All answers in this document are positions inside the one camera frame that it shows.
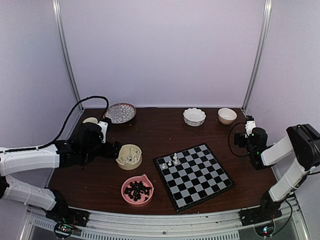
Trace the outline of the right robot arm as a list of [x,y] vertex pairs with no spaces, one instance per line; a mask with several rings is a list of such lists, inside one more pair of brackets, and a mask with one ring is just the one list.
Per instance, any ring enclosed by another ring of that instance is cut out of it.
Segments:
[[264,204],[256,210],[256,216],[261,221],[268,220],[276,212],[273,203],[284,201],[320,165],[320,133],[310,124],[288,127],[286,135],[272,145],[267,145],[267,140],[267,132],[256,126],[252,116],[246,119],[244,132],[234,134],[234,144],[245,148],[247,153],[233,155],[238,158],[249,157],[250,164],[256,170],[272,167],[287,156],[293,156],[288,170],[261,198]]

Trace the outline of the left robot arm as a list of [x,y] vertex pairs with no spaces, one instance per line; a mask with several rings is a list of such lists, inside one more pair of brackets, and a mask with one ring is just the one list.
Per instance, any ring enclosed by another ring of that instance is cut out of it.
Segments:
[[61,222],[72,218],[72,211],[57,190],[39,188],[15,179],[18,172],[37,169],[85,167],[97,157],[115,160],[121,144],[107,141],[109,123],[82,123],[66,140],[27,148],[0,149],[0,197],[52,211]]

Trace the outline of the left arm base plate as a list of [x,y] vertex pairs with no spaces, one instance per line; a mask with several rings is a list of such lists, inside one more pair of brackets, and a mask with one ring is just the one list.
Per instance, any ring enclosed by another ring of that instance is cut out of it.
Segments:
[[46,217],[56,223],[86,227],[90,213],[85,210],[70,208],[67,205],[55,205],[52,210],[45,210]]

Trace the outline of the white chess piece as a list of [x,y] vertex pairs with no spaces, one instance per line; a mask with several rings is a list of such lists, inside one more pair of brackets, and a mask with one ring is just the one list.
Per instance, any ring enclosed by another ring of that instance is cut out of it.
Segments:
[[173,155],[173,159],[174,159],[174,161],[177,161],[177,160],[178,160],[177,153],[174,153],[174,155]]

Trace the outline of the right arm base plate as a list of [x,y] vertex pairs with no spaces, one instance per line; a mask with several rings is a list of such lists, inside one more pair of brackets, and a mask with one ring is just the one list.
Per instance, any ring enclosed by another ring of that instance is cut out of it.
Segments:
[[261,206],[241,209],[238,214],[242,226],[256,225],[282,216],[282,212],[279,209],[268,211]]

